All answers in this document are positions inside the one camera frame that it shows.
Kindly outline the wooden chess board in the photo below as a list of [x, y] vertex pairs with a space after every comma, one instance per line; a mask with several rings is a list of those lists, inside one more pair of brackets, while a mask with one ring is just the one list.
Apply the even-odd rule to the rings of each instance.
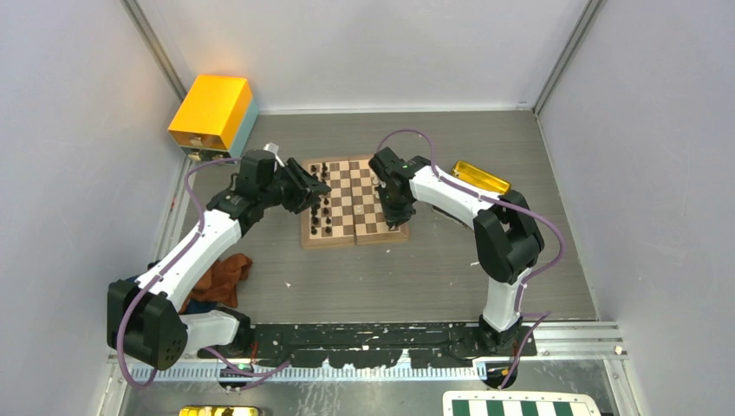
[[[408, 225], [389, 229], [375, 187], [369, 155], [306, 159], [303, 166], [331, 188], [318, 205], [301, 214], [304, 249], [406, 242]], [[362, 214], [354, 208], [363, 206]]]

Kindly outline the gold tin tray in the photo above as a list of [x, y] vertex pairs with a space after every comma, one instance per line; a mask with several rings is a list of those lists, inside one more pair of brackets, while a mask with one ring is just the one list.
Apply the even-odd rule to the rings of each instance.
[[487, 171], [484, 171], [469, 162], [458, 160], [451, 169], [451, 175], [467, 184], [489, 192], [504, 195], [511, 190], [511, 183]]

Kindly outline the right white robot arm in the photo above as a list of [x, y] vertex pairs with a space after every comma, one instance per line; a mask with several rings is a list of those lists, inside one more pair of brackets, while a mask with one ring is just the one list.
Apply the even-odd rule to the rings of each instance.
[[536, 221], [510, 209], [526, 209], [524, 196], [515, 191], [503, 196], [470, 185], [415, 156], [399, 158], [385, 147], [369, 161], [377, 176], [375, 190], [389, 227], [406, 223], [417, 202], [426, 203], [473, 232], [478, 262], [488, 275], [486, 305], [479, 318], [481, 343], [495, 356], [513, 347], [522, 322], [519, 312], [521, 281], [543, 251]]

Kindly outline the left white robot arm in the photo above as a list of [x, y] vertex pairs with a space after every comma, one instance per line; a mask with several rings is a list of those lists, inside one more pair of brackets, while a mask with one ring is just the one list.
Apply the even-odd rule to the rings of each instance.
[[120, 363], [131, 357], [165, 371], [182, 355], [204, 348], [220, 346], [233, 358], [250, 352], [248, 316], [223, 307], [179, 311], [205, 272], [266, 210], [299, 214], [330, 189], [295, 159], [281, 161], [270, 149], [250, 150], [237, 162], [230, 184], [206, 205], [195, 204], [198, 222], [171, 252], [134, 280], [109, 285], [107, 343]]

